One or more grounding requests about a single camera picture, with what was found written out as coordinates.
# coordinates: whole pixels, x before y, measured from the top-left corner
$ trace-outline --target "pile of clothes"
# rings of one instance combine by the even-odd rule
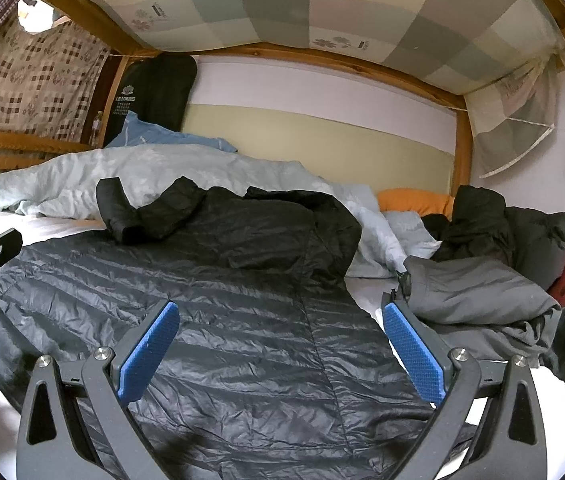
[[[565,213],[461,186],[451,221],[422,220],[441,245],[430,260],[405,260],[402,291],[416,316],[451,348],[487,360],[521,354],[565,381],[565,309],[546,292],[565,268]]]

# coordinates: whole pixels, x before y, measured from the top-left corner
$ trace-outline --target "metal screw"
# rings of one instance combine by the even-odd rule
[[[105,361],[105,359],[108,359],[109,357],[111,357],[111,355],[112,355],[112,349],[109,348],[108,346],[98,347],[94,352],[94,357],[98,361]]]
[[[46,366],[49,366],[50,364],[51,364],[50,355],[41,355],[40,357],[38,357],[38,360],[36,361],[36,366],[38,368],[44,368]]]
[[[524,368],[525,366],[527,366],[527,359],[524,356],[516,354],[513,356],[513,364],[519,366],[520,368]]]
[[[451,356],[456,361],[466,361],[469,359],[469,352],[467,352],[464,348],[454,348],[451,351]]]

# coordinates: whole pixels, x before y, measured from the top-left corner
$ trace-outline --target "blue pillow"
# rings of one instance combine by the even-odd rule
[[[141,144],[202,144],[223,152],[235,153],[238,151],[225,139],[219,137],[210,139],[209,137],[172,132],[164,126],[141,121],[138,119],[137,113],[130,110],[125,117],[122,131],[106,147],[120,148],[121,146],[139,146]]]

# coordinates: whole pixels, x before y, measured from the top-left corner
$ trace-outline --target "blue grip pad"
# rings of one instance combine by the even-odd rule
[[[117,395],[123,406],[142,397],[169,345],[176,337],[179,326],[178,306],[170,301],[120,367]]]
[[[422,399],[440,404],[446,391],[438,362],[395,304],[389,303],[382,309],[382,320],[385,333],[405,365],[415,389]]]

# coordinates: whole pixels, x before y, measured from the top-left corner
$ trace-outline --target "ceiling fabric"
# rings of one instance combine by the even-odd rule
[[[542,0],[92,0],[138,41],[268,41],[359,57],[466,94],[565,47]]]

